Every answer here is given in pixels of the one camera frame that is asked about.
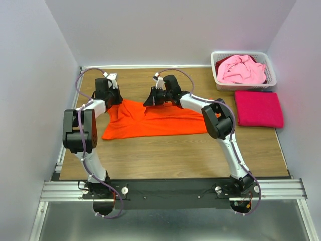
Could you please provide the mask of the orange t-shirt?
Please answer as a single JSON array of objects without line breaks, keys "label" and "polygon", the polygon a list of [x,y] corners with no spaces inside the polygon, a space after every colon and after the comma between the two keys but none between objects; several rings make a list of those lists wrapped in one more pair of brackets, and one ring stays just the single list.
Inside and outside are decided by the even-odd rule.
[{"label": "orange t-shirt", "polygon": [[171,103],[145,107],[140,102],[124,100],[108,110],[108,114],[110,122],[102,135],[104,140],[207,132],[201,114]]}]

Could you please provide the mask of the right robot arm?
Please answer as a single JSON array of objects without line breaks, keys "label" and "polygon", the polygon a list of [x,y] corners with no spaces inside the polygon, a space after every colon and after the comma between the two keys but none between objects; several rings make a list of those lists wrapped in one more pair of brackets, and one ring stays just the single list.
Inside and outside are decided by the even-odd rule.
[{"label": "right robot arm", "polygon": [[178,108],[201,114],[208,134],[219,143],[227,160],[233,180],[231,192],[241,197],[257,186],[257,192],[261,196],[261,186],[245,164],[237,145],[236,118],[225,102],[222,99],[200,98],[191,92],[182,91],[174,75],[162,78],[156,73],[153,79],[156,85],[151,88],[144,106],[161,106],[165,102],[171,102]]}]

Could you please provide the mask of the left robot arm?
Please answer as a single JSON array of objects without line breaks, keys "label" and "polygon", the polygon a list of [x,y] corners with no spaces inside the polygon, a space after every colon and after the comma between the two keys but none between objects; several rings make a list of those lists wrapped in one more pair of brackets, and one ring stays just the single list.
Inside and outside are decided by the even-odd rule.
[{"label": "left robot arm", "polygon": [[63,115],[63,146],[70,150],[82,163],[87,182],[82,189],[87,195],[107,199],[114,194],[110,177],[102,166],[96,150],[98,132],[96,119],[123,98],[117,83],[117,74],[112,73],[95,80],[95,91],[88,102],[77,109],[68,109]]}]

